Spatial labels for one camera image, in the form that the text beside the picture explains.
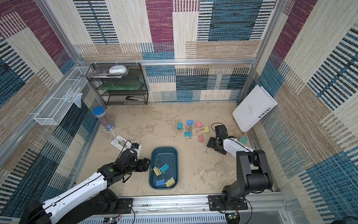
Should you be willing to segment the yellow binder clip back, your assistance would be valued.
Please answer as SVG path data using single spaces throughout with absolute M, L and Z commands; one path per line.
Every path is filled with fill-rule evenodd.
M 203 132 L 203 133 L 209 133 L 209 132 L 210 132 L 210 128 L 209 128 L 209 126 L 205 126 L 205 127 L 202 128 L 202 129 L 196 130 L 196 132 L 197 132 L 197 133 L 201 133 L 201 132 Z

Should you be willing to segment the yellow binder clip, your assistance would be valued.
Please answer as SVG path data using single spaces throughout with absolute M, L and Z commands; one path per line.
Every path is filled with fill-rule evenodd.
M 176 183 L 175 178 L 169 172 L 166 172 L 165 175 L 166 175 L 165 185 L 167 188 L 171 188 Z
M 161 172 L 161 170 L 160 170 L 158 167 L 154 167 L 154 168 L 153 168 L 153 171 L 154 171 L 154 173 L 155 173 L 156 176 L 162 175 L 162 172 Z
M 209 132 L 210 132 L 210 128 L 209 128 L 209 126 L 205 126 L 205 127 L 202 128 L 202 129 L 196 130 L 196 132 L 197 132 L 197 133 L 201 133 L 201 132 L 203 132 L 203 133 L 209 133 Z

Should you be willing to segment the white ruler package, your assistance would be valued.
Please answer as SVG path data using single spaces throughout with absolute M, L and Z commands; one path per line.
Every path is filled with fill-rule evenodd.
M 110 144 L 116 149 L 118 149 L 120 152 L 124 152 L 125 150 L 130 148 L 134 149 L 133 144 L 120 135 L 116 136 L 115 139 L 110 142 Z

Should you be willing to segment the mint green tape roll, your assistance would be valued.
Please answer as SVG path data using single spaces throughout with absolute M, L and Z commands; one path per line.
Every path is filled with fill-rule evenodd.
M 243 145 L 246 145 L 248 140 L 249 140 L 248 137 L 242 135 L 240 138 L 240 143 L 242 143 Z

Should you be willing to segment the blue binder clip back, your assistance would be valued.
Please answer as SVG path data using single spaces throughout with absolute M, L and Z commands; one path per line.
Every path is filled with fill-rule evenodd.
M 194 124 L 193 120 L 187 120 L 186 121 L 186 129 L 190 131 L 192 129 L 193 124 Z

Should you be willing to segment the blue binder clip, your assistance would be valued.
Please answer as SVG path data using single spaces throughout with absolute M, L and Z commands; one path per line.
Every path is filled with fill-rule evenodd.
M 190 131 L 192 129 L 193 124 L 194 124 L 193 120 L 187 120 L 186 121 L 186 129 Z
M 156 182 L 155 182 L 155 187 L 157 187 L 157 188 L 159 188 L 159 187 L 162 187 L 162 186 L 165 186 L 165 180 L 164 179 L 162 179 L 162 180 L 157 180 Z

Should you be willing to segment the teal binder clip front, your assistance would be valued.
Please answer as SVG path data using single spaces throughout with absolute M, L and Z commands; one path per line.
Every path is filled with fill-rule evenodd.
M 161 170 L 163 174 L 169 170 L 170 166 L 167 163 L 163 163 L 159 159 L 157 159 L 156 162 L 158 164 L 158 168 Z

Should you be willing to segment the teal plastic storage box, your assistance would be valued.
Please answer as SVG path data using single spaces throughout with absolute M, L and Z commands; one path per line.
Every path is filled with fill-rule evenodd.
M 152 151 L 149 185 L 155 190 L 173 189 L 179 181 L 178 151 L 158 147 Z

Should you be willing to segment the blue binder clip front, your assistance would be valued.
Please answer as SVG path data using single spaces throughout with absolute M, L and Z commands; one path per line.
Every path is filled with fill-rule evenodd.
M 162 186 L 165 186 L 165 180 L 164 179 L 162 179 L 162 180 L 157 180 L 156 182 L 155 182 L 155 187 L 157 187 L 157 188 L 159 188 L 159 187 L 162 187 Z

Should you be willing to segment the yellow binder clip front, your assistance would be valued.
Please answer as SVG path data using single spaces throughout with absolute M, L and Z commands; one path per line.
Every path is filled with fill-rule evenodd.
M 165 175 L 166 175 L 165 185 L 167 188 L 171 188 L 176 183 L 175 178 L 169 172 L 166 172 Z

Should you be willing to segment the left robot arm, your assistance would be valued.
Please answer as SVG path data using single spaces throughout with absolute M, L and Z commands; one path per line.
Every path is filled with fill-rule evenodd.
M 123 207 L 110 186 L 125 183 L 125 176 L 146 172 L 151 164 L 139 159 L 137 143 L 123 149 L 115 162 L 103 165 L 92 176 L 68 191 L 43 203 L 29 203 L 20 219 L 21 224 L 77 224 L 92 215 L 114 214 Z

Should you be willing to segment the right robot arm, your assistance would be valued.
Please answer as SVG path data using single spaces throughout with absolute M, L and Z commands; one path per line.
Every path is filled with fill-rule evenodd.
M 229 210 L 247 210 L 251 193 L 260 194 L 273 186 L 273 178 L 263 150 L 255 150 L 240 143 L 227 133 L 226 126 L 215 122 L 215 137 L 207 146 L 223 155 L 231 154 L 236 159 L 236 181 L 223 188 L 221 195 L 208 196 L 209 209 L 223 213 Z

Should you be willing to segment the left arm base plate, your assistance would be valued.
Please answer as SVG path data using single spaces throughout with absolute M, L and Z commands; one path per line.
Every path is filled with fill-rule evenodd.
M 110 202 L 99 211 L 96 211 L 94 215 L 130 214 L 132 204 L 133 198 L 118 198 L 116 202 Z

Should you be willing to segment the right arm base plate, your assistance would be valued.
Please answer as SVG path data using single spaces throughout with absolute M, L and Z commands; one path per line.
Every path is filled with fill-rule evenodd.
M 240 197 L 233 201 L 225 201 L 221 195 L 209 195 L 208 204 L 210 211 L 240 211 L 249 208 L 245 197 Z

